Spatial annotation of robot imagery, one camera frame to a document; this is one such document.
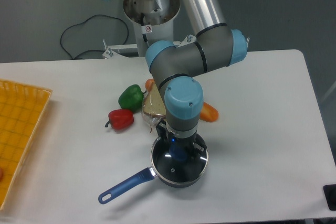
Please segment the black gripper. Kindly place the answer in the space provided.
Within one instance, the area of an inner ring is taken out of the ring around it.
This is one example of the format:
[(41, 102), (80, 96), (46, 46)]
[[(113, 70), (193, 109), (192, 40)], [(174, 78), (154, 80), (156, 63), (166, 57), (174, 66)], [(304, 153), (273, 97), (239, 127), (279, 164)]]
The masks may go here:
[(172, 128), (166, 121), (160, 121), (155, 129), (157, 132), (156, 141), (163, 141), (163, 144), (173, 153), (187, 154), (190, 157), (204, 156), (204, 140), (197, 133), (198, 125), (188, 131), (178, 131)]

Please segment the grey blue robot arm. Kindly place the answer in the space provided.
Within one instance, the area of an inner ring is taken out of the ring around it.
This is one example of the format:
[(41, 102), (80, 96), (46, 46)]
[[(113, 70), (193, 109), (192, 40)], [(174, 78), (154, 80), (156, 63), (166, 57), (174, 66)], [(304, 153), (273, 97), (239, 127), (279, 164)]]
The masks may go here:
[[(196, 39), (176, 47), (172, 22), (181, 3)], [(124, 0), (123, 8), (166, 107), (170, 154), (186, 159), (194, 152), (203, 106), (203, 91), (194, 77), (242, 61), (247, 41), (241, 31), (228, 28), (218, 0)]]

